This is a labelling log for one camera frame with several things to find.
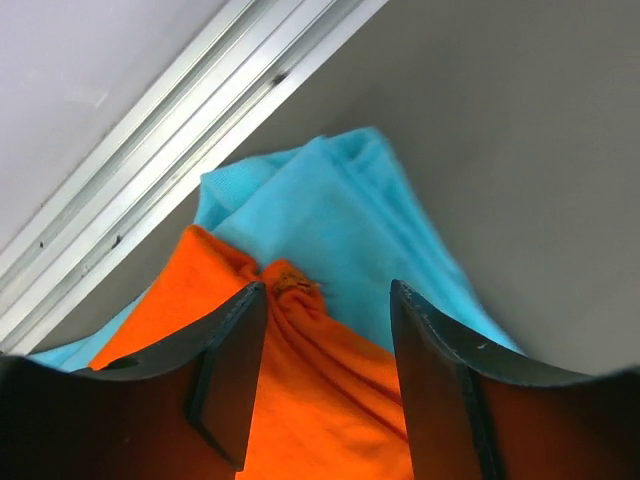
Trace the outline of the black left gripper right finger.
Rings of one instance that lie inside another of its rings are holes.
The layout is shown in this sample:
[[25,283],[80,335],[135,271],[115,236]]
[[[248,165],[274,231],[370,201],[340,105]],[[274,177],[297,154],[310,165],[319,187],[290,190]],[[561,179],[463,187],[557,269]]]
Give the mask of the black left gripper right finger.
[[635,479],[639,370],[585,375],[509,350],[402,281],[390,317],[418,479]]

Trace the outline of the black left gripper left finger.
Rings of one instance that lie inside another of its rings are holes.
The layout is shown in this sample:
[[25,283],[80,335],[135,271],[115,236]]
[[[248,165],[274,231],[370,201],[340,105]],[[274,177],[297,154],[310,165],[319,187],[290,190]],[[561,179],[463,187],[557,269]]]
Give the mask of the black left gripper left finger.
[[232,479],[245,465],[267,323],[252,283],[99,371],[1,360],[5,479]]

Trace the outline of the aluminium side frame rail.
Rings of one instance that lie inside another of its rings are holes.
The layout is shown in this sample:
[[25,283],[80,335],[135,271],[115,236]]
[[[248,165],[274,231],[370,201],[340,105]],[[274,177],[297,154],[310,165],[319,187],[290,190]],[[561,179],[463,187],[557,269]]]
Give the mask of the aluminium side frame rail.
[[2,351],[29,353],[379,9],[226,2],[2,250]]

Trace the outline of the folded light blue t-shirt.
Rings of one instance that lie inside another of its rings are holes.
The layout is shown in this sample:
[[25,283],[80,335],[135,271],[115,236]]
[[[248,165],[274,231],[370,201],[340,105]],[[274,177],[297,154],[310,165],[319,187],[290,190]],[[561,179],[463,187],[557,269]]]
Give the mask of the folded light blue t-shirt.
[[393,280],[515,348],[482,308],[375,129],[318,137],[204,174],[190,231],[239,249],[260,267],[291,262],[320,286],[333,319],[384,350],[393,347]]

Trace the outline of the orange t-shirt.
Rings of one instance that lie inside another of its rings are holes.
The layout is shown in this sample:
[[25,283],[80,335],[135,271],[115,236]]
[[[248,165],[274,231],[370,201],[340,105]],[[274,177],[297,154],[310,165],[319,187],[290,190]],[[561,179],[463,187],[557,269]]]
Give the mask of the orange t-shirt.
[[332,319],[291,262],[266,267],[188,227],[167,266],[91,360],[94,370],[200,319],[248,283],[267,291],[265,345],[245,479],[409,479],[392,355]]

